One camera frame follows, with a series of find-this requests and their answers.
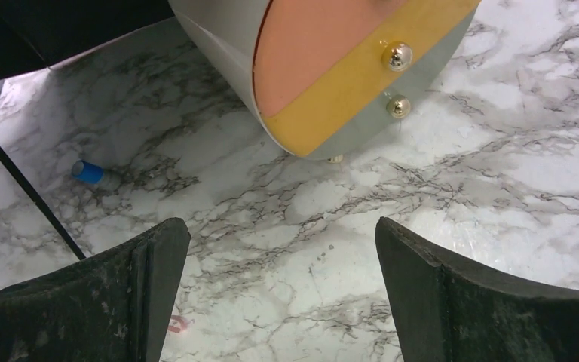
gray marble veining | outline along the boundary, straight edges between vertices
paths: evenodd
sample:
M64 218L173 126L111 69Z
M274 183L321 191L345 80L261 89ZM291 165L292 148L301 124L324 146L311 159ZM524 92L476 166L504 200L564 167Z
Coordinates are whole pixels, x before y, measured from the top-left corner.
M188 223L166 362L402 360L380 216L579 289L579 0L485 0L427 100L342 164L284 154L173 20L7 80L0 143L87 254ZM80 157L123 186L71 179ZM0 289L74 261L0 165Z

black metal rod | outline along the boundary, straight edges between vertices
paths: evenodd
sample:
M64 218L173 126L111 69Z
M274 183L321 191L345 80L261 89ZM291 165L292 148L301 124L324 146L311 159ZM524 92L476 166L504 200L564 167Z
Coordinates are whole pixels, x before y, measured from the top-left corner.
M68 244L70 250L76 255L79 260L85 259L85 254L78 248L78 245L72 240L72 237L68 234L67 230L61 225L61 222L52 213L50 207L43 201L43 198L34 189L34 186L29 183L28 179L21 173L19 168L12 162L8 154L5 153L3 148L0 146L0 162L3 164L6 170L12 175L15 181L21 186L23 191L32 199L32 202L38 207L38 209L45 215L47 220L52 224L55 230L61 235L61 238Z

red mark on floor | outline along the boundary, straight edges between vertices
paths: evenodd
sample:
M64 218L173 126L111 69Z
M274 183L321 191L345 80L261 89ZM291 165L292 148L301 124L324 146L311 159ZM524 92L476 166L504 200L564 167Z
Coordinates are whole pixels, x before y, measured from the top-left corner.
M170 317L170 322L172 322L172 321L174 322L174 325L171 324L167 328L168 331L174 332L174 333L181 333L182 331L188 329L189 323L185 318L180 317L179 315L172 315Z

black object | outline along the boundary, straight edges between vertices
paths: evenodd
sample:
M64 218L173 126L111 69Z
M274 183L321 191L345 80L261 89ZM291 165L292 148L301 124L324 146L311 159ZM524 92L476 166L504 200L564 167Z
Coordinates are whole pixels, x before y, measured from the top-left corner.
M169 219L1 290L0 362L158 362L189 241Z
M23 191L32 199L32 202L38 207L38 209L45 215L45 218L52 224L55 230L59 233L63 241L67 244L70 250L76 255L79 260L85 259L85 255L78 248L78 245L72 240L67 230L61 225L61 222L52 213L50 207L45 203L43 198L38 194L36 189L29 183L28 179L21 173L21 170L12 162L7 153L0 146L0 162L3 164L6 170L12 175L15 181L21 186Z
M167 0L0 0L0 79L52 66L172 16Z
M406 362L579 361L579 290L497 271L386 218L375 240Z

chrome knob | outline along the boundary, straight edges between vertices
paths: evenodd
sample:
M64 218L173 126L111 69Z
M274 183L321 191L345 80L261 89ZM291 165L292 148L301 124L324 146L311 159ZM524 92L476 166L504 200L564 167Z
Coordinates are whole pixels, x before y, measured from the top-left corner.
M412 65L414 51L405 43L395 41L390 43L383 52L383 65L392 72L402 72Z
M405 96L394 96L388 102L388 112L396 119L407 117L412 111L412 104Z

